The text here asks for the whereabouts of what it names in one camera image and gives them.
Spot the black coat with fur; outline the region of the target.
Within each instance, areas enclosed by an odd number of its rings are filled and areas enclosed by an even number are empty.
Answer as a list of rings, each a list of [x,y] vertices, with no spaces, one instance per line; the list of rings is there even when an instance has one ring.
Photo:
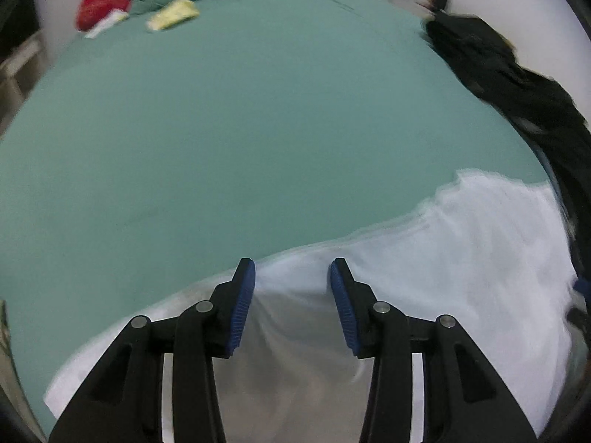
[[[475,96],[499,110],[545,155],[580,248],[590,245],[590,132],[555,80],[522,67],[483,19],[437,13],[425,23],[434,51]]]

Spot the white small packet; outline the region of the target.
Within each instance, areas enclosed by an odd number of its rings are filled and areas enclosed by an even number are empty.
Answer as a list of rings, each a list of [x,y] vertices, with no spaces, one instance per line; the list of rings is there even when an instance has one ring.
[[[129,14],[126,11],[120,9],[112,9],[104,18],[96,23],[89,31],[84,35],[87,39],[94,39],[100,33],[114,27],[127,19]]]

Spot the yellow tissue pack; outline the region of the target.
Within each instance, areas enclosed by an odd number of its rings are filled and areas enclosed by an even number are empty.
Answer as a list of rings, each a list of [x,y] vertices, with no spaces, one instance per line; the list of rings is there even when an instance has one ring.
[[[159,32],[197,17],[199,11],[193,1],[173,0],[146,21],[146,28],[151,32]]]

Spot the green bed sheet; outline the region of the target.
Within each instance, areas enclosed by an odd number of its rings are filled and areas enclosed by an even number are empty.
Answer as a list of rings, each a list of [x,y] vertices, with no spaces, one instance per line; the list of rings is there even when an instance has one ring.
[[[1,141],[1,296],[27,399],[193,282],[410,212],[462,169],[546,175],[386,0],[202,0],[78,37]]]

